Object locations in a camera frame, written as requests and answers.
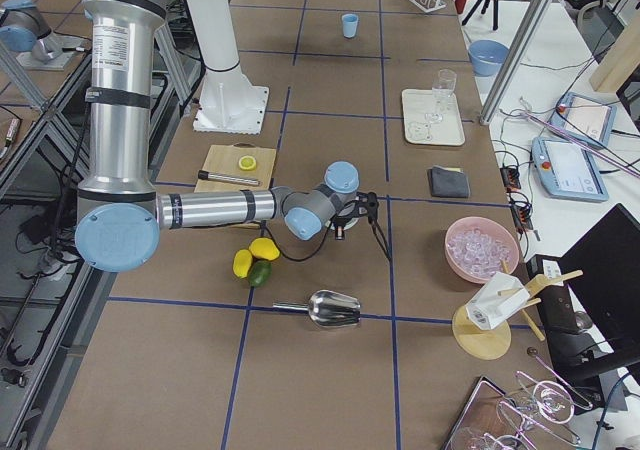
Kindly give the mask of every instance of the black monitor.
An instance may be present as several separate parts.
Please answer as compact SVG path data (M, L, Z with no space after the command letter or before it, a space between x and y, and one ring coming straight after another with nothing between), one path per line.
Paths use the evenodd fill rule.
M562 273L584 272L567 283L614 350L611 354L598 352L590 345L593 340L577 331L575 321L567 323L561 317L567 315L566 288L544 290L539 310L547 330L549 351L555 369L572 384L585 385L590 379L620 367L627 367L636 381L640 380L639 255L640 223L622 204L617 204L557 259ZM544 257L536 258L541 268Z
M559 260L563 273L582 270L570 287L614 350L576 368L571 379L582 380L630 366L640 375L640 223L622 205L615 205Z

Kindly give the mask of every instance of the wooden cutting board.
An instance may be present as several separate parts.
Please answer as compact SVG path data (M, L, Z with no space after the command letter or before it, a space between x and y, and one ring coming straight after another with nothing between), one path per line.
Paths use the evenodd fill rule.
M254 170L240 170L238 161L245 155L251 155L256 159L258 165ZM267 190L271 183L271 174L273 173L275 162L276 150L273 148L254 147L246 144L211 145L202 170L238 177L257 178L260 181L260 186L251 187L235 183L198 180L195 191L228 192L240 189Z

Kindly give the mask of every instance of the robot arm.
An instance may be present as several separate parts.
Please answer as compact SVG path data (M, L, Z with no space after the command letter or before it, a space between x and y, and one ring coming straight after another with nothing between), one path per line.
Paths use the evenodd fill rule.
M356 198L358 172L347 162L330 165L310 193L278 187L157 195L147 176L149 95L154 32L164 22L165 2L83 3L93 19L91 151L89 175L78 186L76 246L89 265L111 272L142 265L161 228L284 217L296 236L308 240ZM225 25L231 28L230 21Z
M62 42L31 0L7 0L0 5L0 40L12 52L31 52L48 62L62 54Z

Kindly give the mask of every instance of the brown tabletop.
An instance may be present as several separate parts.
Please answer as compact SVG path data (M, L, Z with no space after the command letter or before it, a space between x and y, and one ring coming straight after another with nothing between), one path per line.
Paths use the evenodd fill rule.
M478 215L513 229L457 16L406 0L233 0L243 72L270 88L259 136L193 131L184 118L157 178L190 192L212 144L278 149L274 185L308 190L327 165L352 162L360 189L381 200L388 265L366 221L329 239L304 263L279 259L250 289L233 255L258 230L185 229L162 235L143 267L118 276L48 448L437 450L469 390L487 375L507 390L514 371L546 375L521 320L496 361L461 350L451 317L479 285L444 259L444 234ZM346 41L340 15L358 12ZM458 73L466 143L404 140L400 93L428 88L439 68ZM430 196L433 165L462 167L471 197ZM269 224L290 254L317 245ZM358 328L321 330L302 314L272 310L331 289L360 299Z

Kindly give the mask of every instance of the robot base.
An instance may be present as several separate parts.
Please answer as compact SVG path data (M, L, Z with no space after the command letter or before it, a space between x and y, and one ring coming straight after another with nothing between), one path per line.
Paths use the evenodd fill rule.
M193 129L199 132L226 132L226 133L246 133L257 135L262 129L262 121L264 120L267 108L267 100L269 99L268 87L251 87L255 94L261 98L257 105L247 105L239 115L230 117L225 115L222 110L224 104L207 106L207 102L200 102L200 110L196 114L193 122Z

